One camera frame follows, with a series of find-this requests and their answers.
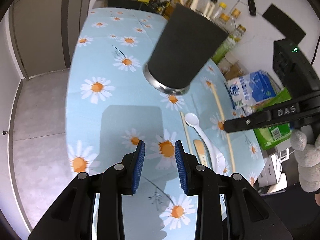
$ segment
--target black cable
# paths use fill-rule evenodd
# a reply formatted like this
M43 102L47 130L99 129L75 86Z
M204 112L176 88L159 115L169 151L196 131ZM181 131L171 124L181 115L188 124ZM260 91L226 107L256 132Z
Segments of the black cable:
M320 43L320 36L319 36L318 43L317 43L317 46L316 46L315 54L313 55L313 59L311 60L311 66L313 65L313 62L316 59L319 43Z

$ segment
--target blue floral tablecloth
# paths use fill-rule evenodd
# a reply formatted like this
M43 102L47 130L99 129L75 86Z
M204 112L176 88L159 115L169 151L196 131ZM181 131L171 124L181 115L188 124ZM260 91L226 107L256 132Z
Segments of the blue floral tablecloth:
M128 240L194 239L197 197L186 197L180 187L174 143L181 140L185 151L196 155L193 140L200 137L187 128L189 149L180 111L199 117L200 127L226 159L225 175L233 173L232 163L210 85L216 87L226 119L243 115L232 108L225 79L211 60L183 96L162 94L146 81L142 66L165 24L163 17L143 11L95 9L81 31L70 70L66 133L75 175L104 172L133 152L140 139L145 141L139 189L134 196L122 197ZM232 133L230 139L235 171L253 184L264 167L253 131Z

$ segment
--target silver bolt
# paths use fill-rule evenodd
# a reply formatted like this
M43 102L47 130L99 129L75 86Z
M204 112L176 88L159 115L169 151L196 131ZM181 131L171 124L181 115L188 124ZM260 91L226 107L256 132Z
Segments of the silver bolt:
M241 179L242 179L242 176L241 176L239 173L235 173L235 174L233 174L233 178L234 178L235 180L241 180Z
M81 172L78 174L78 179L85 179L87 177L87 174L85 172Z
M124 168L124 166L123 166L123 164L121 164L121 163L118 163L118 164L115 165L115 170L116 170L116 171L120 171L120 170L122 170L123 168Z
M200 164L200 165L197 165L197 166L196 166L196 170L197 170L197 171L204 171L204 170L205 170L205 166L204 166L204 165L201 165L201 164Z

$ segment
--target green package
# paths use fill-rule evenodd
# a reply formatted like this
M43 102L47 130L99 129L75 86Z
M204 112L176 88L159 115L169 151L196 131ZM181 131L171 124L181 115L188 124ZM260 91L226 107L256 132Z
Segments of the green package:
M279 94L263 105L263 108L273 106L291 99L291 96L286 88L282 89ZM271 126L267 128L253 129L257 140L263 150L268 150L279 143L287 140L291 136L291 130L288 123Z

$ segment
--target white spoon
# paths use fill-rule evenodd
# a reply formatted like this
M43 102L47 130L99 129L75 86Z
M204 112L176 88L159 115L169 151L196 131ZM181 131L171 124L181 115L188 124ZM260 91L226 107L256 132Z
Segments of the white spoon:
M222 152L220 152L220 150L209 140L204 131L200 128L198 117L195 114L188 113L184 116L184 119L187 125L196 130L208 148L213 171L217 174L222 174L226 166L226 160Z

